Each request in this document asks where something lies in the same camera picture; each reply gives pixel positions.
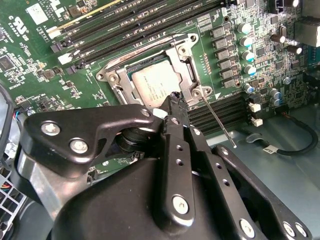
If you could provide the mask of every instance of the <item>mounting hole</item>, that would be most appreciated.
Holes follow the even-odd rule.
[[[177,159],[177,160],[175,160],[175,162],[176,162],[176,164],[179,165],[179,166],[183,166],[183,165],[184,165],[184,163],[182,162],[181,159]]]
[[[175,117],[172,117],[172,118],[171,118],[171,121],[172,121],[174,124],[176,124],[176,125],[179,125],[179,124],[180,124],[179,120],[176,119]]]
[[[230,187],[230,183],[228,182],[228,180],[223,179],[222,181],[223,181],[224,185],[226,185],[227,187]]]
[[[102,80],[102,79],[104,79],[104,75],[103,74],[98,74],[97,78],[98,78],[98,80]]]
[[[180,145],[177,145],[176,146],[176,149],[178,149],[179,151],[183,151],[184,149],[182,148],[182,146],[180,146]]]
[[[221,166],[219,163],[216,163],[215,166],[216,166],[218,169],[222,169],[222,166]]]

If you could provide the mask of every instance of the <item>wire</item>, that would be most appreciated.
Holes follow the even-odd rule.
[[[10,167],[7,165],[6,161],[4,160],[3,155],[6,150],[7,141],[9,139],[12,116],[14,114],[14,102],[9,92],[4,87],[2,81],[0,81],[0,93],[3,95],[3,98],[6,101],[6,104],[8,105],[8,108],[6,110],[5,120],[2,127],[1,136],[0,136],[0,161],[7,170],[10,170]]]
[[[278,149],[276,151],[277,154],[280,155],[285,155],[285,156],[296,156],[296,155],[302,155],[302,154],[306,154],[307,152],[309,152],[310,150],[314,149],[319,142],[319,138],[317,133],[311,128],[309,127],[307,124],[305,124],[302,121],[299,121],[298,119],[296,119],[293,116],[288,115],[287,113],[283,112],[282,116],[284,116],[285,118],[289,119],[290,121],[292,121],[295,125],[297,125],[298,127],[302,128],[303,130],[307,131],[308,133],[310,133],[311,135],[311,143],[306,146],[305,148],[301,149],[301,150],[297,150],[297,151],[286,151],[286,150],[281,150]]]

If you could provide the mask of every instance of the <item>connector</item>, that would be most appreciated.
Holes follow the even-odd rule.
[[[259,127],[264,124],[264,121],[261,118],[255,119],[252,117],[251,122],[255,127]]]
[[[249,108],[251,110],[251,112],[256,113],[261,111],[261,105],[260,104],[253,104],[253,103],[249,103]]]
[[[284,11],[284,0],[268,0],[269,12],[271,14],[279,14]]]

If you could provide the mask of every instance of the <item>dimm slot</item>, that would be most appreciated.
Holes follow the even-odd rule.
[[[112,25],[115,24],[115,22],[123,22],[124,18],[128,18],[131,15],[136,15],[136,11],[142,11],[145,8],[149,8],[153,5],[161,2],[161,0],[147,0],[144,1],[138,5],[136,5],[135,7],[131,7],[131,8],[127,8],[126,10],[118,13],[118,14],[113,14],[111,17],[112,19],[110,19],[110,17],[103,19],[101,22],[90,26],[84,30],[78,31],[75,34],[72,34],[70,36],[68,36],[65,40],[62,40],[60,43],[63,47],[69,47],[75,43],[78,43],[79,41],[88,38],[98,32],[102,32],[103,30],[106,30],[108,28],[110,28]]]
[[[89,52],[90,50],[92,50],[93,48],[96,48],[98,46],[100,46],[101,44],[105,44],[108,40],[111,40],[113,38],[119,38],[121,36],[126,36],[127,33],[124,34],[124,32],[126,31],[135,31],[135,28],[137,28],[138,25],[142,25],[139,26],[138,28],[141,29],[144,26],[148,26],[150,24],[149,21],[153,20],[152,22],[155,22],[154,19],[158,18],[162,15],[165,14],[170,14],[172,13],[172,11],[177,11],[179,8],[186,8],[189,7],[195,0],[183,0],[183,1],[179,1],[178,3],[175,3],[173,5],[170,5],[168,7],[166,7],[165,9],[162,9],[161,11],[155,11],[153,13],[151,13],[150,15],[146,16],[145,18],[140,19],[139,21],[135,21],[135,22],[131,22],[121,28],[117,28],[116,30],[114,30],[113,32],[106,34],[104,36],[101,36],[99,38],[96,38],[88,43],[85,43],[83,45],[80,45],[79,47],[76,48],[76,51],[80,51],[81,53],[84,54],[83,51],[87,51]]]
[[[183,14],[181,17],[173,18],[171,21],[166,21],[161,25],[157,25],[155,29],[149,29],[144,32],[138,33],[137,35],[131,36],[131,39],[125,38],[118,43],[112,44],[106,48],[103,48],[99,51],[93,52],[89,56],[82,58],[78,61],[73,67],[71,67],[68,73],[75,72],[76,69],[81,69],[83,66],[93,63],[99,59],[104,58],[105,56],[111,55],[115,52],[119,52],[121,49],[130,46],[132,44],[139,43],[141,38],[151,38],[152,35],[158,35],[159,32],[168,30],[178,26],[179,24],[183,23],[184,21],[189,20],[192,17],[198,18],[205,14],[209,14],[213,9],[220,7],[220,3],[213,4],[210,2],[209,4],[203,5],[199,8],[194,9],[193,11],[189,11],[188,13]]]

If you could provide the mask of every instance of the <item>black plastic bracket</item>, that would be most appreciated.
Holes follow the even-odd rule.
[[[23,151],[43,166],[63,177],[77,178],[105,160],[123,129],[148,128],[154,120],[139,104],[38,113],[26,119],[20,143]],[[42,125],[46,123],[57,125],[60,133],[45,134]],[[72,140],[84,141],[87,151],[74,152]]]

